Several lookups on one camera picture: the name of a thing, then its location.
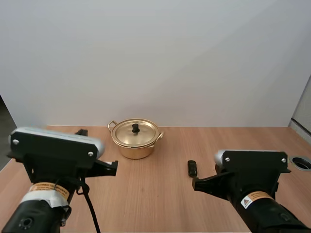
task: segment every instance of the warning label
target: warning label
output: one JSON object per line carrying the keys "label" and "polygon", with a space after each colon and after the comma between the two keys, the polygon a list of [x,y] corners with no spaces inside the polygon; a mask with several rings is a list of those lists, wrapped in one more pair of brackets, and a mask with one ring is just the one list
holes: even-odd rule
{"label": "warning label", "polygon": [[33,191],[50,191],[50,190],[56,190],[59,192],[66,200],[69,197],[69,192],[63,188],[60,185],[57,185],[55,187],[54,183],[49,183],[49,182],[41,182],[41,183],[35,183],[33,186],[30,187],[29,192]]}
{"label": "warning label", "polygon": [[253,193],[250,193],[248,194],[245,198],[242,199],[241,201],[241,205],[247,209],[247,207],[253,203],[254,201],[258,200],[258,199],[261,199],[261,198],[270,198],[270,199],[273,199],[272,197],[270,197],[267,193],[265,192],[261,192],[261,191],[258,191],[258,192],[253,192]]}

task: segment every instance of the screw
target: screw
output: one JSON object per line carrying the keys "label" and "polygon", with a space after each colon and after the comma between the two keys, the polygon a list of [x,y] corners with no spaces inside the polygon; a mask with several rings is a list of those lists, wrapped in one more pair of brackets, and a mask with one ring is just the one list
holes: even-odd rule
{"label": "screw", "polygon": [[16,139],[13,140],[13,144],[14,144],[14,145],[17,145],[18,143],[19,143],[18,140],[16,140]]}

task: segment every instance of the black mount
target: black mount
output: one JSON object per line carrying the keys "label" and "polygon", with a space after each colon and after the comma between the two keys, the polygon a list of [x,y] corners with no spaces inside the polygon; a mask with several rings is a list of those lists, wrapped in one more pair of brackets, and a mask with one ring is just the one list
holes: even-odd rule
{"label": "black mount", "polygon": [[222,156],[222,166],[216,165],[215,169],[217,175],[194,178],[192,186],[195,191],[225,200],[232,195],[228,190],[235,192],[235,196],[264,191],[275,199],[280,174],[291,172],[287,169],[287,154],[278,151],[227,150]]}

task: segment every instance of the wooden tabletop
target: wooden tabletop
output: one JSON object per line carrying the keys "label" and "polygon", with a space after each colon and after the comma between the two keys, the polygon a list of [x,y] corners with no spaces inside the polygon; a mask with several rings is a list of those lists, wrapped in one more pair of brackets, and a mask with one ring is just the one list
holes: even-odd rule
{"label": "wooden tabletop", "polygon": [[[48,127],[75,133],[81,127]],[[106,127],[82,127],[106,145],[103,161],[119,161],[116,177],[88,178],[90,198],[102,232],[248,232],[228,201],[195,192],[187,160],[200,178],[215,175],[220,149],[280,150],[311,157],[311,146],[290,128],[162,128],[155,152],[141,160],[121,156]],[[289,164],[281,174],[276,200],[311,227],[311,172]],[[0,229],[31,183],[22,164],[11,160],[0,172]],[[83,196],[75,195],[64,232],[95,232]]]}

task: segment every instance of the white wall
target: white wall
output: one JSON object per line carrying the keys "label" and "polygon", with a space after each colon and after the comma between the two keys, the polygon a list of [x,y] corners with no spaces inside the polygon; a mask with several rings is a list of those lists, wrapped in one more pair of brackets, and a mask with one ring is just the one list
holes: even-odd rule
{"label": "white wall", "polygon": [[310,0],[2,0],[0,94],[21,125],[287,126]]}

